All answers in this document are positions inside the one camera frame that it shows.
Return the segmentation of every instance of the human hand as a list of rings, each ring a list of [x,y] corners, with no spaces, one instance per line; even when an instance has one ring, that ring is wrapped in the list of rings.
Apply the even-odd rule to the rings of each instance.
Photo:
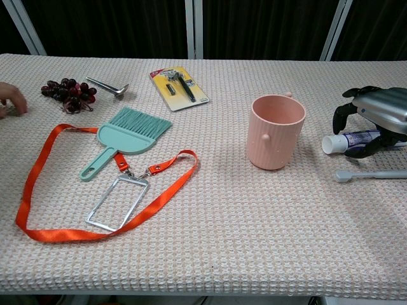
[[[23,114],[28,111],[27,101],[20,90],[16,86],[0,82],[0,102],[5,106],[7,100],[14,104],[18,113]],[[0,109],[0,118],[4,118],[6,114],[6,109]]]

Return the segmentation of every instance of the table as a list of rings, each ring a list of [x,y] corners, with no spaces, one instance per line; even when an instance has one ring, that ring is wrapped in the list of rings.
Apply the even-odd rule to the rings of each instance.
[[[149,72],[184,66],[211,102],[170,112]],[[330,295],[407,298],[405,180],[338,184],[337,169],[406,168],[405,149],[352,160],[326,156],[341,94],[365,85],[407,86],[407,62],[295,62],[61,58],[0,55],[1,80],[18,86],[29,112],[0,120],[0,292],[121,294]],[[93,112],[68,115],[41,86],[87,76],[120,87],[123,100],[99,90]],[[292,91],[307,118],[291,162],[279,171],[253,166],[245,155],[251,102]],[[127,157],[135,173],[193,149],[200,166],[153,218],[131,232],[91,243],[43,244],[14,224],[27,174],[59,123],[100,126],[123,106],[173,122],[148,152]],[[349,118],[347,130],[372,128]],[[118,174],[110,162],[90,182],[79,171],[100,152],[94,135],[57,139],[32,197],[29,228],[97,231],[85,217]],[[186,158],[150,177],[142,207],[192,164]],[[138,189],[119,189],[99,214],[118,223]]]

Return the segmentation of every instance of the pink cup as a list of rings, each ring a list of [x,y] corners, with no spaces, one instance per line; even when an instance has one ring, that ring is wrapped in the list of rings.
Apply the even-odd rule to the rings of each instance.
[[[247,156],[265,170],[276,170],[288,163],[305,119],[305,108],[286,95],[257,98],[250,113]]]

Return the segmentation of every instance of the white toothbrush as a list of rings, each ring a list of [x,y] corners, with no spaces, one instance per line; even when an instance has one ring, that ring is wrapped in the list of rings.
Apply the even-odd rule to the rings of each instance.
[[[387,170],[382,172],[352,173],[348,170],[337,170],[335,179],[338,182],[348,182],[352,178],[378,178],[378,179],[403,179],[407,178],[407,170]]]

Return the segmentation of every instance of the toothpaste tube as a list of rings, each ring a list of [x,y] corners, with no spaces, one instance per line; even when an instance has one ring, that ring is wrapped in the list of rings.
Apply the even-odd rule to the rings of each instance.
[[[378,130],[346,132],[341,135],[328,135],[322,139],[322,150],[326,154],[344,153],[348,149],[364,147],[380,135]],[[394,147],[407,146],[407,142],[397,142]]]

